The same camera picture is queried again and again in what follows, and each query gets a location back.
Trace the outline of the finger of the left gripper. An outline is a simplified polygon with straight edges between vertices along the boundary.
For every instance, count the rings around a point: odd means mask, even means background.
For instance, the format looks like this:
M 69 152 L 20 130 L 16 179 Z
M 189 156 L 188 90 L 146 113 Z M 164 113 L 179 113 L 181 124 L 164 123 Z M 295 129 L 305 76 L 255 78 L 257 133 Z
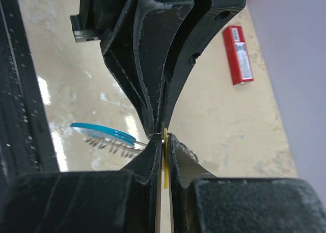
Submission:
M 162 122 L 168 127 L 181 91 L 197 58 L 215 35 L 246 5 L 246 0 L 194 0 L 170 47 Z

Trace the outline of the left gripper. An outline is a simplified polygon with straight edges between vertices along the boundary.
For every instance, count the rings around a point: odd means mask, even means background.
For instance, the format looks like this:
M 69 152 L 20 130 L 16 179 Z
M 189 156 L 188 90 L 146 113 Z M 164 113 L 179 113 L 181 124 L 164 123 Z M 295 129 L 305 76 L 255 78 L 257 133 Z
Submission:
M 193 6 L 194 0 L 80 0 L 70 16 L 77 43 L 101 39 L 104 62 L 147 135 L 161 130 L 168 53 Z

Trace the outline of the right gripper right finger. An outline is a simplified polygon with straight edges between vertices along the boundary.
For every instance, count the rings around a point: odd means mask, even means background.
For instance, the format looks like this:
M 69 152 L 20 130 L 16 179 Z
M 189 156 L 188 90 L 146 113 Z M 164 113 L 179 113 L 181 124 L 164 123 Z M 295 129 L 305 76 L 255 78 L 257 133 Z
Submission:
M 172 232 L 325 232 L 325 209 L 295 178 L 219 178 L 168 138 Z

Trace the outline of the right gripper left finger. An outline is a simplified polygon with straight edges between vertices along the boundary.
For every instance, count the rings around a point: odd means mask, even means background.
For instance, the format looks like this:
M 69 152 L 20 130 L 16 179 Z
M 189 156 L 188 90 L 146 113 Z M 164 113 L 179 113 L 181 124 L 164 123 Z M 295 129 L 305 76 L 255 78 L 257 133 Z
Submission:
M 162 152 L 154 136 L 118 171 L 19 176 L 1 205 L 1 232 L 159 232 Z

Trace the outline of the blue grey keyring with rings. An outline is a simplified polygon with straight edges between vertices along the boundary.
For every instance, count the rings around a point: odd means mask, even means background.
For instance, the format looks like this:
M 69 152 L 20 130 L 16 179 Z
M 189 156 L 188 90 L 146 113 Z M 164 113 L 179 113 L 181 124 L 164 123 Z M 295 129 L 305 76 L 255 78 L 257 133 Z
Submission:
M 110 127 L 89 124 L 71 123 L 71 128 L 85 136 L 84 142 L 99 150 L 108 149 L 111 154 L 119 153 L 121 157 L 133 159 L 147 146 L 135 137 Z

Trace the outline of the small yellow key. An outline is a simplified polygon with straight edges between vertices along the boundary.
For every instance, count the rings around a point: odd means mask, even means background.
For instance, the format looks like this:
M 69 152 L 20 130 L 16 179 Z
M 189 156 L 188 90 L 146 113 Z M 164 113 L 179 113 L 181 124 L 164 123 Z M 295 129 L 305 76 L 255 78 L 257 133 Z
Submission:
M 169 168 L 169 152 L 168 152 L 168 130 L 165 125 L 162 126 L 162 144 L 164 147 L 163 152 L 163 161 L 164 161 L 164 189 L 168 189 L 169 187 L 169 176 L 170 176 L 170 168 Z

